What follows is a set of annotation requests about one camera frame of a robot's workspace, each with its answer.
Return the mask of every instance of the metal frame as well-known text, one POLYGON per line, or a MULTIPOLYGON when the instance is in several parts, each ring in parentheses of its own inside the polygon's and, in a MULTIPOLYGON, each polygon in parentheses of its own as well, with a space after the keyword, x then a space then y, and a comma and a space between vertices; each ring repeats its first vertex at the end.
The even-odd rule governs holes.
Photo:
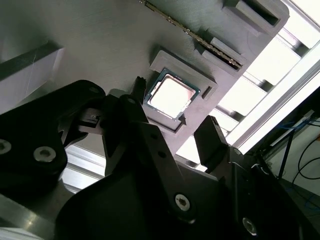
POLYGON ((320 83, 314 84, 312 80, 320 71, 319 56, 320 43, 317 43, 255 109, 230 132, 226 137, 228 143, 239 148, 242 153, 246 153, 290 112, 275 118, 280 110, 292 109, 292 104, 297 101, 294 97, 297 97, 298 93, 301 94, 299 100, 302 102, 317 89, 320 83), (311 85, 315 85, 313 90, 305 93, 311 85))

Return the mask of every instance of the mounting hole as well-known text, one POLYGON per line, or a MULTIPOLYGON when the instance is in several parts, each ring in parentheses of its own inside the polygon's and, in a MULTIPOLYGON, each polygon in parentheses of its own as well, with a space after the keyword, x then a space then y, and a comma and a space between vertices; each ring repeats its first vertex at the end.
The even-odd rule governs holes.
POLYGON ((158 136, 156 135, 156 134, 154 134, 154 133, 151 133, 151 135, 150 135, 153 139, 158 139, 158 136))
POLYGON ((89 90, 91 91, 91 92, 93 92, 93 93, 95 93, 95 94, 98 94, 99 93, 99 90, 98 89, 96 89, 95 87, 90 87, 89 88, 89 90))
POLYGON ((163 159, 167 156, 163 151, 158 151, 158 155, 163 159))
POLYGON ((11 150, 11 143, 6 140, 0 139, 0 155, 6 154, 10 150, 11 150))
POLYGON ((131 104, 135 104, 136 103, 136 101, 133 100, 132 98, 128 98, 128 102, 131 103, 131 104))

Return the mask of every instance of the bolt head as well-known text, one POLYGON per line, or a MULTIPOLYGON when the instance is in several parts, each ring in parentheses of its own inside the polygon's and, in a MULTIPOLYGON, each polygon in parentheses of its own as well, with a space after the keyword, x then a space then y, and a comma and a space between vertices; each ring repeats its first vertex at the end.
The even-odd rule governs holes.
POLYGON ((252 236, 257 236, 257 228, 250 219, 244 217, 242 219, 242 224, 252 236))
POLYGON ((175 204, 184 212, 190 209, 190 202, 188 198, 182 194, 177 194, 175 196, 175 204))
POLYGON ((0 139, 0 155, 8 153, 11 150, 11 147, 10 142, 0 139))
POLYGON ((49 146, 41 146, 34 150, 33 157, 38 162, 50 163, 56 158, 56 151, 49 146))

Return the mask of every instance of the black cable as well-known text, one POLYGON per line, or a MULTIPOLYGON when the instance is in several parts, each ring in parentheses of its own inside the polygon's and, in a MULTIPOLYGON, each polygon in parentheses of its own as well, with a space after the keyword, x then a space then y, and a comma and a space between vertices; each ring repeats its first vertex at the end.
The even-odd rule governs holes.
POLYGON ((305 179, 309 179, 309 180, 317 180, 317 179, 320 179, 320 178, 318 178, 318 177, 307 177, 307 176, 303 175, 303 174, 301 173, 301 168, 300 168, 300 163, 301 163, 302 157, 304 156, 305 152, 306 152, 307 149, 308 149, 315 141, 317 141, 317 140, 318 140, 318 137, 317 137, 316 139, 312 140, 312 141, 305 147, 305 149, 303 150, 303 152, 302 152, 302 154, 301 154, 301 156, 300 156, 300 158, 299 158, 299 161, 298 161, 298 174, 300 174, 300 175, 301 175, 302 177, 304 177, 305 179))
POLYGON ((320 125, 312 124, 312 123, 307 123, 307 125, 315 126, 315 127, 320 127, 320 125))
MULTIPOLYGON (((319 160, 319 159, 320 159, 320 157, 316 157, 316 158, 314 158, 314 159, 311 159, 311 160, 308 161, 305 165, 303 165, 303 167, 302 167, 300 170, 304 169, 304 168, 305 168, 306 166, 308 166, 310 163, 314 162, 315 160, 319 160)), ((313 203, 312 201, 310 201, 309 198, 304 197, 304 196, 303 196, 300 192, 298 192, 298 190, 295 188, 295 180, 296 180, 296 178, 298 177, 299 174, 300 174, 300 172, 298 171, 298 172, 296 173, 295 177, 293 178, 293 181, 292 181, 292 183, 291 183, 291 188, 292 188, 301 198, 303 198, 306 202, 311 203, 312 205, 314 205, 315 207, 317 207, 317 208, 320 210, 320 206, 318 206, 317 204, 315 204, 315 203, 313 203)))

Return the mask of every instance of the gray surface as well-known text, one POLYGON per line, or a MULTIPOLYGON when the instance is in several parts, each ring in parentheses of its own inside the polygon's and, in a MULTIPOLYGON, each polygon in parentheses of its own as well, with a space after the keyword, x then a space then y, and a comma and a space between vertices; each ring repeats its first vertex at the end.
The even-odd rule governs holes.
MULTIPOLYGON (((264 33, 256 36, 248 31, 243 21, 222 10, 222 0, 151 2, 200 35, 208 30, 248 63, 272 39, 264 33)), ((273 2, 288 12, 280 1, 273 2)), ((187 119, 187 124, 192 121, 192 127, 176 138, 165 136, 172 152, 185 142, 237 80, 194 51, 195 43, 190 36, 138 0, 0 0, 0 4, 1 11, 9 12, 1 15, 2 18, 25 26, 22 29, 18 24, 10 24, 9 27, 14 29, 10 36, 14 38, 21 32, 22 36, 28 36, 27 39, 35 39, 19 43, 26 45, 25 48, 43 38, 65 47, 55 79, 57 87, 87 79, 106 92, 113 88, 128 91, 137 76, 147 80, 152 77, 153 72, 149 69, 151 55, 158 46, 214 77, 218 89, 203 108, 193 113, 192 119, 187 119)), ((79 145, 104 154, 99 136, 90 136, 79 145)))
POLYGON ((51 79, 59 50, 30 63, 24 69, 0 80, 0 114, 14 108, 51 79))

